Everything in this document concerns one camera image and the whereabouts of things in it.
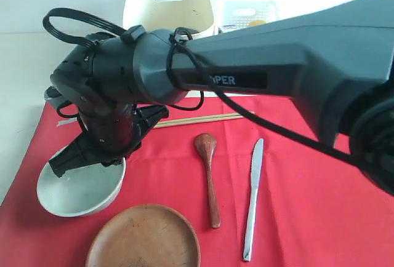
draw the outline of butter knife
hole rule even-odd
[[[264,150],[264,140],[259,139],[254,146],[253,156],[252,156],[251,201],[249,204],[249,212],[247,214],[245,245],[244,245],[244,255],[243,255],[244,261],[248,261],[248,262],[252,258],[252,244],[253,244],[254,222],[256,218],[257,192],[259,190],[260,172],[263,162],[263,150]]]

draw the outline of table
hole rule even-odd
[[[269,96],[236,97],[256,114],[312,137],[292,103]],[[180,104],[191,106],[197,98]],[[171,119],[231,112],[207,98],[193,113],[171,109]],[[377,189],[357,168],[287,140],[247,119],[153,130],[127,161],[119,196],[89,217],[60,218],[36,197],[46,161],[79,133],[76,123],[44,107],[21,168],[0,207],[0,265],[84,266],[100,228],[118,212],[143,203],[178,210],[193,225],[201,266],[392,266],[394,198]],[[213,179],[222,216],[210,228],[203,164],[193,147],[202,132],[218,141]],[[265,139],[252,261],[241,261],[253,146]],[[346,137],[337,147],[346,150]]]

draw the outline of white ceramic bowl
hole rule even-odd
[[[37,182],[37,197],[50,213],[60,217],[77,217],[97,213],[117,197],[126,171],[120,165],[89,165],[68,170],[58,178],[47,162]]]

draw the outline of chopsticks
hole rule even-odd
[[[238,113],[226,113],[226,114],[198,116],[196,118],[173,119],[170,121],[158,122],[154,126],[154,129],[158,129],[161,127],[183,126],[185,124],[200,124],[202,122],[228,121],[231,119],[239,119],[239,118],[243,118],[243,116]]]

